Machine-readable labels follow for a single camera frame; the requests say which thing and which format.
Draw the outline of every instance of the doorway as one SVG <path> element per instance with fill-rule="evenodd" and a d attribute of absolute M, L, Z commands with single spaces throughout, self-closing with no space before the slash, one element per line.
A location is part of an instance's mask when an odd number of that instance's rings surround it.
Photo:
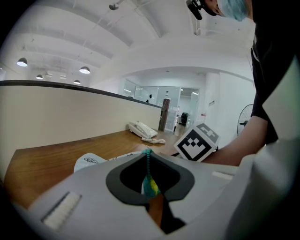
<path fill-rule="evenodd" d="M 198 97 L 199 89 L 180 89 L 175 135 L 182 136 L 196 122 Z"/>

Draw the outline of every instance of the desk surface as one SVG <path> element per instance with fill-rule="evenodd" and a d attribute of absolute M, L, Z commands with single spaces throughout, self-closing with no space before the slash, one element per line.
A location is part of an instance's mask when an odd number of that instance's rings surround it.
<path fill-rule="evenodd" d="M 85 153 L 110 159 L 149 147 L 167 155 L 176 153 L 174 144 L 179 137 L 160 132 L 155 137 L 166 144 L 142 142 L 129 130 L 44 147 L 16 150 L 8 166 L 4 187 L 10 199 L 28 208 L 43 192 L 73 173 L 74 165 Z"/>

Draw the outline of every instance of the green tassel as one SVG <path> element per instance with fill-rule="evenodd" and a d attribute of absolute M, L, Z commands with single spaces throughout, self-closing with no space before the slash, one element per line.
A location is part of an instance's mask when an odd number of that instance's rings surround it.
<path fill-rule="evenodd" d="M 143 181 L 144 193 L 147 198 L 152 198 L 160 194 L 160 190 L 150 174 L 150 153 L 152 152 L 152 149 L 146 149 L 142 151 L 142 153 L 147 154 L 147 174 Z"/>

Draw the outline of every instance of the glass partition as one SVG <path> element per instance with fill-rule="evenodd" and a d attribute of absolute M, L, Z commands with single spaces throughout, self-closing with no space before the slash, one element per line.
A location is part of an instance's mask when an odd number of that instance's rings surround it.
<path fill-rule="evenodd" d="M 191 100 L 189 103 L 189 116 L 187 118 L 186 131 L 195 123 L 196 114 L 197 114 L 197 106 L 198 106 L 198 89 L 192 89 Z"/>
<path fill-rule="evenodd" d="M 141 87 L 136 86 L 135 99 L 157 105 L 158 87 Z"/>
<path fill-rule="evenodd" d="M 123 95 L 126 97 L 129 97 L 129 98 L 134 98 L 135 87 L 136 87 L 136 84 L 134 84 L 126 79 L 125 84 L 124 84 Z"/>

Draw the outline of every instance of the glass door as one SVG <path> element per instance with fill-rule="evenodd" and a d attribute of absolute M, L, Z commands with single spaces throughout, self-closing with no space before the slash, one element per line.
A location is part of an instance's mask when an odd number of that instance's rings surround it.
<path fill-rule="evenodd" d="M 192 89 L 191 94 L 191 101 L 190 101 L 190 112 L 187 118 L 186 129 L 187 131 L 195 122 L 196 122 L 196 115 L 197 115 L 197 107 L 198 107 L 198 97 L 199 97 L 199 90 Z"/>

